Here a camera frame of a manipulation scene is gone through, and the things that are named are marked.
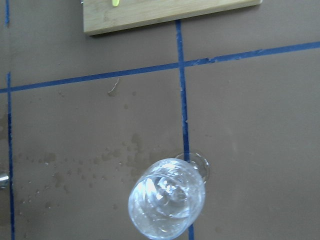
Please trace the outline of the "clear wine glass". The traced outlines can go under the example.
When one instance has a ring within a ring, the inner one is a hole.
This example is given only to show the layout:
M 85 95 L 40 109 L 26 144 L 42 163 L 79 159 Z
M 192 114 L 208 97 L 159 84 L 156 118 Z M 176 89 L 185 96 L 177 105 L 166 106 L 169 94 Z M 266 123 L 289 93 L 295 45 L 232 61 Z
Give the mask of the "clear wine glass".
M 150 240 L 174 240 L 200 215 L 210 164 L 199 153 L 181 153 L 152 164 L 128 198 L 128 214 Z

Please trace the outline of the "bamboo cutting board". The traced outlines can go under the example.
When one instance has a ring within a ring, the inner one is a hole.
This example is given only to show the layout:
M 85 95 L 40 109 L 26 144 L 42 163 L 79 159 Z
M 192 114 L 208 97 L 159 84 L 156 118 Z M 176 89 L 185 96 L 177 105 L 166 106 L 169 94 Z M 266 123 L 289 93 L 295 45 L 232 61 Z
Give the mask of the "bamboo cutting board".
M 83 1 L 83 32 L 88 36 L 257 6 L 261 0 L 112 0 Z

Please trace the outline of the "yellow plastic knife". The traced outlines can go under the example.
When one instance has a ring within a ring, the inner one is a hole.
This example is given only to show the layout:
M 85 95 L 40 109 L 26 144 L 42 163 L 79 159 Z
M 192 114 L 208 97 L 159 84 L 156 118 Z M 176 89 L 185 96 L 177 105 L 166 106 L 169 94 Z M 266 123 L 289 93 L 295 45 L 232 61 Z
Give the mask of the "yellow plastic knife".
M 117 7 L 120 4 L 120 0 L 112 0 L 112 6 Z

